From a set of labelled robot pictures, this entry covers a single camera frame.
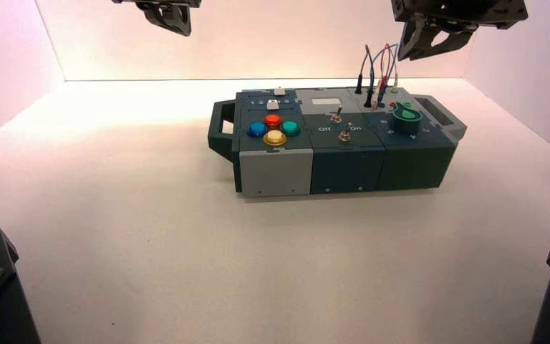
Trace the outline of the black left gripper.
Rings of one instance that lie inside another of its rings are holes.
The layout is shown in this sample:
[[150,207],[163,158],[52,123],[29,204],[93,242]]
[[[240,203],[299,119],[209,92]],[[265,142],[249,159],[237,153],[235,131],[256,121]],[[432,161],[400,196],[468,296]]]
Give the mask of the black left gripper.
[[[201,6],[201,0],[112,0],[113,3],[134,3],[145,18],[155,26],[174,29],[178,34],[188,37],[191,33],[190,8]],[[173,6],[175,7],[175,26],[171,24]]]

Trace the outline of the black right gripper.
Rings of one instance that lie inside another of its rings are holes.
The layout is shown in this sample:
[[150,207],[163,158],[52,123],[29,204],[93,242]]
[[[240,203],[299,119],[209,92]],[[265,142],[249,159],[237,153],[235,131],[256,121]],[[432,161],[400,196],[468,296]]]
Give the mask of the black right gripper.
[[[474,30],[452,31],[438,25],[486,25],[508,29],[528,19],[524,1],[504,0],[392,0],[395,20],[405,22],[397,59],[416,60],[456,51],[466,46]],[[435,37],[445,32],[448,36],[433,44]]]

